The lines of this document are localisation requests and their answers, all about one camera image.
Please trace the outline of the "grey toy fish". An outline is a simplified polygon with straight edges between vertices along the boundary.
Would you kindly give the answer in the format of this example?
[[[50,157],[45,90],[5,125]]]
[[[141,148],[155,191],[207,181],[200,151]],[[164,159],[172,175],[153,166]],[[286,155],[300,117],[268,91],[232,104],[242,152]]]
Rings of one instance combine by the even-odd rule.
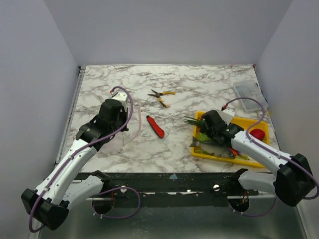
[[[189,147],[200,147],[200,149],[209,155],[222,158],[235,159],[236,154],[228,147],[219,145],[213,140],[199,141],[194,136]]]

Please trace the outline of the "clear zip top bag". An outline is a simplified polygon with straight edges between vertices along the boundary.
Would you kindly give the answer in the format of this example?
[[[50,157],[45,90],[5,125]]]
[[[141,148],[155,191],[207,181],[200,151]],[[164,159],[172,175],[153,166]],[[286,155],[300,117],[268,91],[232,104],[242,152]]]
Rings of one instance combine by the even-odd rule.
[[[133,120],[131,121],[133,126],[132,132],[122,133],[122,150],[133,149],[138,143],[138,136],[142,130],[142,106],[138,106],[134,111]]]

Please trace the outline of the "green cabbage toy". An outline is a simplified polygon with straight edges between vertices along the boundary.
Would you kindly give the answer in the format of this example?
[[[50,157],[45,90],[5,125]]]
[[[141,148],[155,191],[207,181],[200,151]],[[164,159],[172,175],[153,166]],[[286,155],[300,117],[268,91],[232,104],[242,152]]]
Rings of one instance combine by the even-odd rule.
[[[201,141],[201,142],[207,141],[207,140],[211,140],[211,138],[209,138],[206,134],[200,133],[200,132],[198,132],[198,133],[196,134],[196,137],[197,137],[197,139],[198,139],[199,141]]]

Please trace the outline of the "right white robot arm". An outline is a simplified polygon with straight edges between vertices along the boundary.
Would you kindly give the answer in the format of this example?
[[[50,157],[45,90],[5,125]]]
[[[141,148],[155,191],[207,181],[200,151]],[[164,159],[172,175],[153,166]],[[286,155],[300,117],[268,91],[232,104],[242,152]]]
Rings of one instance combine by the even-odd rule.
[[[229,183],[230,191],[241,195],[256,190],[276,195],[283,203],[294,207],[316,186],[308,160],[301,154],[281,152],[252,136],[248,130],[231,123],[233,114],[210,110],[201,115],[200,132],[223,148],[232,148],[252,157],[270,172],[240,170]]]

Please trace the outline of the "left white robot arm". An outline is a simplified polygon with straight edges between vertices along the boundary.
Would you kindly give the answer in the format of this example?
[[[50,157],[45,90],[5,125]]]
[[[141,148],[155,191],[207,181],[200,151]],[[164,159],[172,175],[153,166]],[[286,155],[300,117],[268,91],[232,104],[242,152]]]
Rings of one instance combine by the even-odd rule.
[[[73,199],[67,199],[72,181],[82,167],[101,147],[120,131],[127,131],[127,124],[133,114],[133,100],[127,94],[106,99],[88,123],[82,125],[76,134],[68,153],[54,170],[35,189],[25,189],[22,203],[29,214],[28,227],[36,233],[48,227],[55,230],[68,216]]]

